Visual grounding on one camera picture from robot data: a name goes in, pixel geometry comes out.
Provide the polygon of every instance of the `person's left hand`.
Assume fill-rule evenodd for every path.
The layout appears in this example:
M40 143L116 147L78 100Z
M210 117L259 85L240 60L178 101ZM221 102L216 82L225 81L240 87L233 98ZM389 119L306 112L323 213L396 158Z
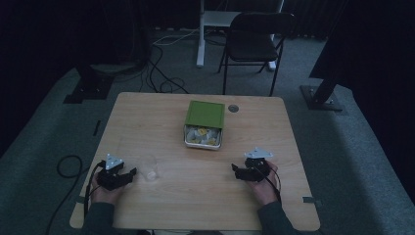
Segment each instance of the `person's left hand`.
M95 190L91 194L91 203L109 203L115 206L125 186L110 191L98 185L97 177L98 173L95 173L92 178L92 190Z

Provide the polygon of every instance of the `black stand base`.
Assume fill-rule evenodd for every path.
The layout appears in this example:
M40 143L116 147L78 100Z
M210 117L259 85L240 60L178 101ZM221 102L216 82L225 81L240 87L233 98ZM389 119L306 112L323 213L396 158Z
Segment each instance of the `black stand base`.
M100 82L94 88L85 89L82 78L77 83L72 94L67 95L64 104L81 104L83 100L105 100L114 81L113 76L98 75Z
M310 110L322 110L322 111L336 111L341 112L343 110L342 106L339 104L334 93L331 94L330 98L326 102L320 104L316 103L313 99L315 91L318 89L318 86L300 86L302 96L305 99L305 102L308 105Z

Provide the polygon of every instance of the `chair leg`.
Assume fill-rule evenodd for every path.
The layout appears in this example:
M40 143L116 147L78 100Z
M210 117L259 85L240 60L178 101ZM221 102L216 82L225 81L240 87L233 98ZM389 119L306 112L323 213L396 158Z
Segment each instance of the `chair leg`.
M229 56L226 55L226 58L225 58L225 73L223 75L222 95L225 95L225 91L226 91L226 78L227 78L227 75L228 75L228 59L229 59Z
M275 86L276 80L277 80L277 69L275 69L275 72L274 72L274 78L272 79L272 85L271 85L271 91L269 92L269 97L271 97L272 93L274 93L274 86Z
M220 73L220 69L222 69L222 65L223 65L223 58L225 58L225 52L226 52L226 48L224 48L224 49L223 49L222 59L220 59L219 70L217 71L217 73Z
M268 63L264 62L262 67L260 68L260 70L257 73L261 73L263 71L263 69L265 68L266 64L268 64Z
M280 69L280 61L281 61L281 56L275 61L276 66L275 66L274 78L272 79L271 91L269 92L269 96L272 96L272 93L274 93L275 81L277 80L278 69Z

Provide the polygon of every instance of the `wooden table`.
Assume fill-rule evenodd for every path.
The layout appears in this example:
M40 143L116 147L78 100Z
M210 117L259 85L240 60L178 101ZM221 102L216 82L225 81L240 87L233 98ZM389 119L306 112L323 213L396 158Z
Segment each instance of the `wooden table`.
M183 125L191 100L225 104L218 151L185 146ZM239 111L229 112L229 105L237 105ZM115 209L115 227L260 230L259 204L231 169L231 164L244 166L244 153L254 147L274 154L269 160L279 167L283 208L294 227L317 230L315 206L302 201L311 193L280 98L121 93L92 165L105 160L108 153L124 159L121 173L137 166L140 156L153 155L158 160L157 181L147 182L137 174L124 190ZM79 228L82 223L82 204L77 204L70 225Z

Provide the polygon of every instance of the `sleeve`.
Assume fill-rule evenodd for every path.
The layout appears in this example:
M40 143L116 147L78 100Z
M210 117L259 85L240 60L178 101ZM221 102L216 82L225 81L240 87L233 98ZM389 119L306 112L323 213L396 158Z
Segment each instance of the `sleeve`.
M298 231L286 217L281 203L273 202L258 210L262 235L297 235Z
M114 205L108 203L93 203L83 222L82 235L115 235L113 228Z

